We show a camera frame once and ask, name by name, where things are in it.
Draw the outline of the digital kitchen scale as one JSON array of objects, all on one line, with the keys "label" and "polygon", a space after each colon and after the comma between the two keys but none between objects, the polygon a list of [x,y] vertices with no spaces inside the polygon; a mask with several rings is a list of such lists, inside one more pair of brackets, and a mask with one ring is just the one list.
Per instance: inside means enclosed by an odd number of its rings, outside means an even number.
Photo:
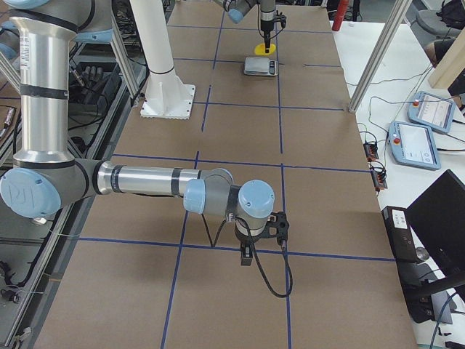
[{"label": "digital kitchen scale", "polygon": [[267,57],[247,57],[244,61],[243,73],[247,76],[277,76],[278,61]]}]

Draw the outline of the red fire extinguisher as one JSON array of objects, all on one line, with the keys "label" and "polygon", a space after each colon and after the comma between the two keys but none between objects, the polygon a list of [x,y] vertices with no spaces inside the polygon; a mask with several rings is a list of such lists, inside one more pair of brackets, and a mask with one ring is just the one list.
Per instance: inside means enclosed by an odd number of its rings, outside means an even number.
[{"label": "red fire extinguisher", "polygon": [[349,6],[349,0],[339,1],[336,14],[334,15],[334,18],[333,18],[333,25],[331,27],[332,31],[340,30],[341,24],[344,21],[348,6]]}]

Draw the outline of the lower orange black connector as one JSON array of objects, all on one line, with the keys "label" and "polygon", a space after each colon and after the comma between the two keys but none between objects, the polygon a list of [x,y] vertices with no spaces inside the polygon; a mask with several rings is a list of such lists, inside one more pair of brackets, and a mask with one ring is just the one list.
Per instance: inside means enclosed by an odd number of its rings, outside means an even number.
[{"label": "lower orange black connector", "polygon": [[386,169],[380,167],[371,167],[371,178],[376,192],[387,189]]}]

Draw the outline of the black desktop computer box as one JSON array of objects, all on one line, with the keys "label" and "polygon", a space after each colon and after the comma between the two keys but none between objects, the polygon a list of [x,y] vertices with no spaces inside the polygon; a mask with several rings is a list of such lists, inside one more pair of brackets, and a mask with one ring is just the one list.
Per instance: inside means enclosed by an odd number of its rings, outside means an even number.
[{"label": "black desktop computer box", "polygon": [[420,263],[405,212],[398,206],[386,206],[381,211],[391,250],[396,261]]}]

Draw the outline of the far blue teach pendant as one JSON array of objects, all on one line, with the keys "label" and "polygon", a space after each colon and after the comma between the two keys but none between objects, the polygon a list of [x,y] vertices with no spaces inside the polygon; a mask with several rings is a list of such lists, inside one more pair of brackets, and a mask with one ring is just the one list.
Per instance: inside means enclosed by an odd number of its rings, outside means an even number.
[{"label": "far blue teach pendant", "polygon": [[408,107],[408,119],[413,123],[431,127],[434,131],[447,134],[450,131],[456,104],[450,98],[420,91]]}]

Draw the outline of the blue teach pendant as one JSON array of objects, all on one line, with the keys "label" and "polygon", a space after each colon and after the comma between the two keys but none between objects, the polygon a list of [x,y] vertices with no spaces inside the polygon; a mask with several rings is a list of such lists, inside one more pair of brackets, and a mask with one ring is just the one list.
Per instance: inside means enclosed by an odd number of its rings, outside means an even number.
[{"label": "blue teach pendant", "polygon": [[428,170],[441,168],[439,153],[429,126],[393,121],[389,125],[388,135],[393,158],[398,164]]},{"label": "blue teach pendant", "polygon": [[456,104],[450,98],[420,91],[408,107],[408,119],[413,123],[431,127],[434,131],[447,134],[450,131]]}]

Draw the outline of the near blue teach pendant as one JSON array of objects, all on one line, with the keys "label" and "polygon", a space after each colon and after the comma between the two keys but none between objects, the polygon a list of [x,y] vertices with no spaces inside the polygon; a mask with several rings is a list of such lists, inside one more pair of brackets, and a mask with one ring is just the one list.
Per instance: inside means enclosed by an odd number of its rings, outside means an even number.
[{"label": "near blue teach pendant", "polygon": [[389,125],[388,135],[393,158],[398,164],[428,170],[441,168],[439,153],[429,126],[393,121]]}]

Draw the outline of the wooden board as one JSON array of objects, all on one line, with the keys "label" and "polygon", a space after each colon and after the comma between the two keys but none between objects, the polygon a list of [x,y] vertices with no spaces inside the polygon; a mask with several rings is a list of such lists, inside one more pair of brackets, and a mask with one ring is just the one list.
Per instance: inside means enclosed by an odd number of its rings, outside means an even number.
[{"label": "wooden board", "polygon": [[447,89],[464,70],[464,31],[456,37],[450,49],[429,76],[433,89]]}]

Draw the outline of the black computer monitor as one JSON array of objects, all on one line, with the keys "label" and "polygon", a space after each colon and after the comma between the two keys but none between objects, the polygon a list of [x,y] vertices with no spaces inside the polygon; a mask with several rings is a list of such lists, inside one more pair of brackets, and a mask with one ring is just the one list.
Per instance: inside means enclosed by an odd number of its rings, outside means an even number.
[{"label": "black computer monitor", "polygon": [[407,209],[406,218],[445,275],[421,277],[420,265],[397,264],[408,312],[416,323],[434,320],[432,295],[455,289],[464,297],[464,184],[445,170]]}]

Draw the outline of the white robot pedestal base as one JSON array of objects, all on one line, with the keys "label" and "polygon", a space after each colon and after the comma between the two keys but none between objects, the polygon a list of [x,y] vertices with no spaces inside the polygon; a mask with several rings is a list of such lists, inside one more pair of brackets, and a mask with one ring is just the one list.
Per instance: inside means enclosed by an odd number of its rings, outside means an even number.
[{"label": "white robot pedestal base", "polygon": [[150,72],[141,117],[188,119],[195,86],[184,84],[175,71],[162,2],[133,0],[130,4]]}]

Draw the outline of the aluminium frame post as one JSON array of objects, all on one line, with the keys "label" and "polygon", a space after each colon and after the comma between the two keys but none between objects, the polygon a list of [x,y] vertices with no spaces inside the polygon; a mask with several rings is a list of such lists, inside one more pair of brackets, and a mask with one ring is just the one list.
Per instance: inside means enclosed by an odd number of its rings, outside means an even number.
[{"label": "aluminium frame post", "polygon": [[348,105],[348,111],[350,113],[355,113],[358,110],[362,99],[368,91],[368,88],[381,64],[381,61],[384,58],[389,45],[397,33],[397,29],[403,21],[403,18],[405,17],[412,2],[412,0],[397,0],[395,2],[351,97]]}]

